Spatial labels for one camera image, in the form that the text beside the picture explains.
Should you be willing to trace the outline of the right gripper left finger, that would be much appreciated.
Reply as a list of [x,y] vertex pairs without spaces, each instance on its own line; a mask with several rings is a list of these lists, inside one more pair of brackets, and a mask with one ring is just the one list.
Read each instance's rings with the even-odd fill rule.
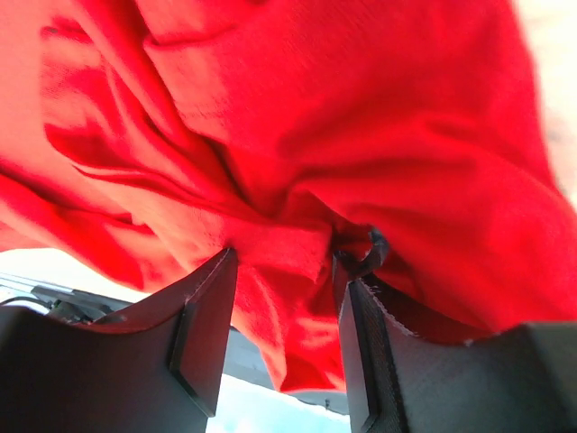
[[203,432],[216,413],[237,254],[90,324],[1,309],[4,432]]

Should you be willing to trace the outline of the red t shirt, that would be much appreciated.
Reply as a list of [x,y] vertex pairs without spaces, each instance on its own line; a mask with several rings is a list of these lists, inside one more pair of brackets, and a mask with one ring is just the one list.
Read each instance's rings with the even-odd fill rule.
[[333,253],[469,340],[576,317],[508,1],[4,1],[1,247],[154,292],[231,246],[281,392],[343,391]]

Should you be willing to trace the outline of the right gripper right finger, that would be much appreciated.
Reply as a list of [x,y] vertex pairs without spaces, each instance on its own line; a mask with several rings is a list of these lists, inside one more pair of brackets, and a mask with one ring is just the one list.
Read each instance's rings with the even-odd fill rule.
[[576,326],[469,329],[376,277],[377,229],[362,259],[334,253],[334,300],[354,432],[573,432]]

